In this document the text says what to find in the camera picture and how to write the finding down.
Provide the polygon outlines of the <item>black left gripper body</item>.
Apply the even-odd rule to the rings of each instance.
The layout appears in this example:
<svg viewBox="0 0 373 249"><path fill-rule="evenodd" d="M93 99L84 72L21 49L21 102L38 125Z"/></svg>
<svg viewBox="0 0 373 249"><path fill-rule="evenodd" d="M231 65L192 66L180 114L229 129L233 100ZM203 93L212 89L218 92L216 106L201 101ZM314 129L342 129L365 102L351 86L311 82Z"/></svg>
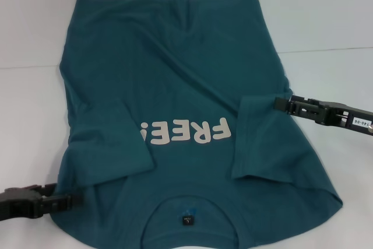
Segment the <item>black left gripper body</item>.
<svg viewBox="0 0 373 249"><path fill-rule="evenodd" d="M1 193L1 221L14 218L37 219L41 195L27 188L10 188Z"/></svg>

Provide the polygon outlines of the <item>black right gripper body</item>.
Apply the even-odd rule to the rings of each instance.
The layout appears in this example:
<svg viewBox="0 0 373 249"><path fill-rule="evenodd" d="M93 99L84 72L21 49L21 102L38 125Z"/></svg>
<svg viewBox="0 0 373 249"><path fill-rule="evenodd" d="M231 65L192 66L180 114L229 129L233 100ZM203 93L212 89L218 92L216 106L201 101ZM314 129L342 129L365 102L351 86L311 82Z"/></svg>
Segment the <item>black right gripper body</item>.
<svg viewBox="0 0 373 249"><path fill-rule="evenodd" d="M329 103L328 106L330 107L328 125L372 136L372 112L342 103Z"/></svg>

